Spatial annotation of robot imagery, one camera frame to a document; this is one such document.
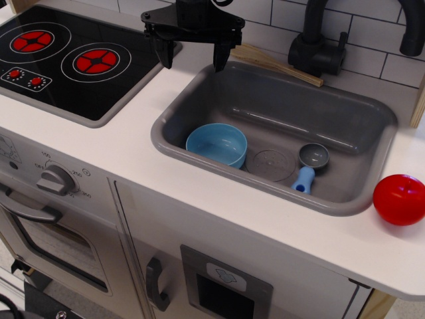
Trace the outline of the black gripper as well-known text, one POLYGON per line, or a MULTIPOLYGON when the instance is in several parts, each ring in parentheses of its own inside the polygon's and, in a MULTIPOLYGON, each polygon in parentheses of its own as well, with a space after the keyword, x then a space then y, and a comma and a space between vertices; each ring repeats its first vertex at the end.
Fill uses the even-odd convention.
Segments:
POLYGON ((224 70, 232 45, 241 44, 245 26, 243 18, 223 11, 214 1, 176 1, 142 13, 141 20, 165 68, 173 65, 174 41, 213 43, 215 72, 224 70))

